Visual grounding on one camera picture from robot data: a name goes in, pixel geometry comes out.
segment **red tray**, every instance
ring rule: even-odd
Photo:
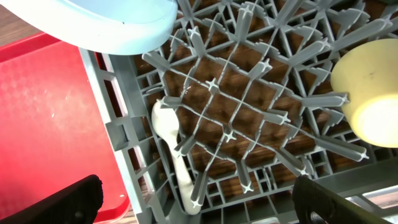
[[[121,218],[129,200],[78,48],[43,33],[0,48],[0,219],[90,174],[96,223]]]

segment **gray plastic rack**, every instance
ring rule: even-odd
[[[214,1],[214,4],[210,5],[205,0],[178,0],[176,29],[170,36],[170,41],[166,43],[170,45],[170,54],[166,57],[161,47],[142,55],[142,59],[154,67],[152,71],[142,75],[138,74],[138,68],[131,57],[102,55],[103,64],[99,64],[96,53],[80,50],[132,208],[140,224],[267,223],[266,220],[270,217],[278,218],[281,223],[294,222],[297,217],[289,197],[293,183],[278,184],[272,171],[273,167],[281,164],[294,175],[307,174],[319,184],[344,197],[361,196],[372,190],[398,184],[398,178],[392,171],[398,170],[396,149],[366,144],[354,136],[350,129],[329,132],[331,127],[346,122],[340,107],[349,102],[348,94],[334,92],[314,94],[316,87],[328,82],[333,65],[350,47],[363,43],[364,40],[397,38],[393,32],[398,29],[398,17],[392,15],[397,12],[398,5],[387,6],[380,18],[372,19],[365,12],[365,3],[362,1],[354,1],[348,7],[339,10],[338,6],[346,2],[288,0],[278,11],[279,2],[273,0],[247,2],[221,0]],[[249,31],[254,18],[263,22],[264,26]],[[208,28],[207,38],[204,38],[195,24]],[[338,24],[340,27],[332,29],[332,24]],[[271,33],[269,40],[264,41],[259,37],[268,32]],[[215,33],[226,36],[228,40],[209,47]],[[288,34],[302,37],[301,44],[295,52],[290,46]],[[275,47],[273,45],[275,41],[278,41],[281,47]],[[232,62],[240,45],[261,54],[258,63],[249,70]],[[211,54],[227,47],[232,48],[232,51],[226,58]],[[176,60],[174,57],[180,49],[188,50],[190,55]],[[223,67],[218,78],[203,82],[194,76],[204,58]],[[264,78],[273,69],[270,60],[289,66],[286,73],[280,74],[283,77],[280,83],[270,82]],[[186,63],[192,65],[187,73],[175,69],[175,66]],[[230,95],[220,88],[228,69],[249,78],[241,98]],[[179,96],[170,95],[164,77],[167,71],[185,79]],[[300,76],[302,71],[316,76],[312,86],[307,89]],[[154,76],[159,76],[160,82],[153,82]],[[148,82],[147,86],[141,85],[143,80]],[[254,82],[275,91],[266,109],[259,109],[244,101]],[[289,82],[293,82],[298,91],[289,88]],[[182,100],[193,83],[206,88],[210,93],[202,111],[193,109]],[[168,149],[154,133],[150,121],[151,108],[147,97],[159,92],[165,95],[161,99],[164,107],[176,110],[185,108],[199,117],[197,124],[193,124],[196,127],[193,133],[180,131],[182,140],[174,149],[187,159],[188,170],[192,173],[195,183],[191,200],[203,205],[198,215],[190,216],[183,211],[178,186],[174,180],[174,169],[170,167],[172,163],[167,155]],[[213,119],[206,113],[216,95],[234,101],[237,105],[227,123]],[[273,108],[281,95],[301,103],[298,116],[290,118],[288,111]],[[262,116],[259,128],[253,137],[237,130],[233,125],[242,106]],[[315,111],[328,114],[328,119],[322,128],[317,124]],[[210,147],[195,139],[198,127],[206,120],[222,127],[223,135],[216,147]],[[308,123],[310,131],[302,128],[303,122]],[[286,126],[289,129],[279,148],[259,142],[263,126],[267,123]],[[285,146],[298,133],[312,138],[315,146],[302,154],[293,155],[285,149]],[[220,150],[223,142],[238,141],[237,136],[250,142],[240,159]],[[159,157],[153,156],[151,142],[154,142],[158,149]],[[210,162],[202,172],[198,171],[193,161],[192,149],[195,146],[203,148],[211,156]],[[264,151],[274,152],[275,158],[254,167],[246,165],[245,159],[255,146],[261,147]],[[355,169],[333,170],[327,151],[357,161],[358,166]],[[132,164],[130,155],[137,158],[137,166]],[[209,177],[208,170],[216,158],[232,162],[236,170],[215,178]],[[234,178],[239,179],[243,193],[226,198],[220,182]],[[257,182],[258,188],[254,188],[253,181]],[[146,185],[147,190],[142,189],[142,183]],[[383,216],[397,213],[396,209],[373,212],[378,211]]]

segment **yellow cup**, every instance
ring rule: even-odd
[[[331,73],[335,92],[348,93],[342,106],[362,140],[398,147],[398,40],[368,42],[349,51]]]

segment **wooden surface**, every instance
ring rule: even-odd
[[[40,32],[0,5],[0,46]]]
[[[278,10],[283,6],[284,2],[279,1]],[[349,4],[352,6],[352,2],[348,1],[348,4],[342,4],[336,6],[336,9],[342,10],[349,7]],[[384,5],[377,1],[366,1],[365,11],[371,15],[371,20],[378,18],[381,15],[382,10],[384,9]],[[234,16],[237,17],[238,12],[233,10]],[[199,27],[200,32],[203,37],[203,41],[205,42],[207,39],[208,28],[201,26],[198,23],[195,23],[196,26]],[[332,24],[334,30],[337,31],[339,28],[338,24]],[[250,30],[258,30],[264,27],[265,24],[259,19],[253,19]],[[263,41],[268,42],[271,37],[271,32],[266,33],[260,36],[253,37],[251,41]],[[300,45],[302,38],[299,35],[289,35],[289,42],[292,46],[292,51],[295,52]],[[219,45],[225,43],[228,39],[220,33],[217,33],[210,40],[210,45]],[[167,42],[163,46],[163,50],[165,51],[165,56],[169,55],[169,42]],[[281,49],[280,43],[275,41],[273,46]],[[234,45],[230,45],[229,47],[225,47],[224,49],[217,50],[216,52],[210,53],[215,57],[228,58]],[[182,58],[190,56],[190,52],[185,50],[184,48],[179,48],[176,53],[177,59],[173,59],[172,61],[177,61]],[[252,50],[248,47],[240,45],[232,57],[231,61],[238,65],[245,71],[250,71],[253,66],[259,61],[261,55],[260,53]],[[141,56],[137,55],[134,57],[135,63],[138,68],[139,74],[144,74],[153,70],[154,68],[147,64],[146,62],[141,60]],[[276,60],[271,59],[270,61],[273,69],[264,77],[266,80],[271,82],[280,83],[284,77],[288,69],[288,65],[283,64],[282,62],[278,62]],[[188,73],[189,69],[195,64],[195,60],[188,62],[183,65],[179,65],[174,67],[174,69]],[[212,62],[207,58],[203,58],[194,74],[194,77],[201,81],[211,81],[213,78],[219,79],[223,66]],[[316,76],[309,72],[300,72],[300,75],[304,81],[304,85],[306,88],[310,87],[314,82]],[[170,94],[172,96],[180,96],[183,90],[184,77],[177,75],[171,71],[168,71],[165,74],[165,80],[170,90]],[[248,84],[249,79],[243,75],[238,74],[232,70],[228,70],[226,72],[225,77],[221,81],[220,90],[241,99],[244,89]],[[293,79],[291,78],[288,84],[288,87],[291,88],[294,92],[297,93],[295,89],[295,85],[293,83]],[[331,91],[330,82],[322,83],[315,90],[315,94],[328,93]],[[255,81],[252,84],[252,87],[245,97],[244,102],[254,106],[260,110],[265,111],[269,104],[271,103],[271,99],[274,96],[275,90],[266,87],[259,82]],[[158,93],[156,95],[152,95],[148,97],[148,102],[153,105],[157,98],[162,98],[163,93]],[[190,89],[187,91],[185,96],[183,97],[183,103],[193,108],[196,112],[201,113],[208,102],[210,94],[208,90],[196,83],[191,84]],[[206,111],[206,115],[221,121],[224,124],[227,124],[233,111],[236,107],[236,103],[232,100],[229,100],[221,95],[215,95],[210,107]],[[301,107],[301,103],[297,100],[289,98],[288,96],[282,95],[275,103],[274,109],[284,110],[289,112],[289,118],[294,119]],[[191,111],[186,110],[185,108],[179,108],[177,111],[178,118],[181,122],[183,132],[185,134],[192,134],[195,129],[195,125],[198,121],[198,116],[193,114]],[[321,113],[316,111],[315,118],[318,123],[318,127],[321,129],[323,125],[325,125],[328,115],[326,113]],[[237,116],[235,117],[232,125],[238,131],[241,131],[245,135],[254,138],[255,132],[258,130],[259,122],[262,119],[262,115],[250,110],[249,108],[242,106],[242,108],[238,111]],[[329,130],[329,133],[333,133],[337,130],[349,128],[348,123],[342,122],[335,127],[332,127]],[[304,121],[303,129],[310,132],[309,125],[306,121]],[[280,144],[282,143],[285,135],[287,134],[288,128],[285,126],[279,126],[277,124],[266,123],[266,125],[261,130],[261,136],[259,142],[263,144],[267,144],[272,146],[275,149],[278,149]],[[221,126],[212,123],[211,121],[203,120],[198,129],[197,134],[195,135],[195,139],[215,148],[217,146],[218,141],[222,136],[223,130]],[[221,145],[221,151],[233,156],[235,159],[242,158],[244,152],[249,146],[249,141],[245,140],[243,137],[237,135],[236,141],[230,141],[229,143],[223,142]],[[315,142],[313,139],[304,136],[303,134],[298,134],[295,138],[290,140],[286,145],[286,150],[291,152],[292,154],[301,154],[305,151],[313,149]],[[195,146],[192,150],[193,161],[195,163],[195,167],[198,171],[203,172],[211,159],[211,155],[208,154],[204,149],[199,146]],[[246,164],[248,166],[258,166],[264,164],[266,162],[270,162],[275,156],[275,153],[264,149],[260,146],[256,146],[254,150],[248,155],[246,158]],[[345,157],[339,156],[337,154],[329,153],[328,157],[330,160],[331,168],[336,171],[338,169],[344,169],[354,166],[360,166],[363,163],[357,163],[355,161],[351,161]],[[230,161],[223,161],[221,159],[215,159],[209,169],[210,177],[216,178],[222,174],[234,172],[236,170],[235,165]],[[324,174],[324,170],[319,167],[317,171],[320,175]],[[290,182],[295,179],[295,176],[283,165],[274,166],[272,168],[272,173],[275,177],[275,180],[278,185]],[[255,181],[254,174],[251,174],[252,181],[254,182],[254,188],[258,189],[259,183]],[[239,183],[239,179],[229,179],[221,182],[221,188],[226,196],[226,198],[231,198],[233,196],[242,194],[242,188]]]

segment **spoon handle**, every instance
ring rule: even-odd
[[[176,158],[174,154],[174,148],[177,146],[177,140],[168,141],[170,153],[172,155],[175,175],[177,176],[178,189],[180,189],[180,195],[185,211],[190,215],[196,215],[200,212],[201,206],[193,207],[191,201],[191,194],[193,190],[192,179],[189,176],[187,167],[185,166],[182,156]]]

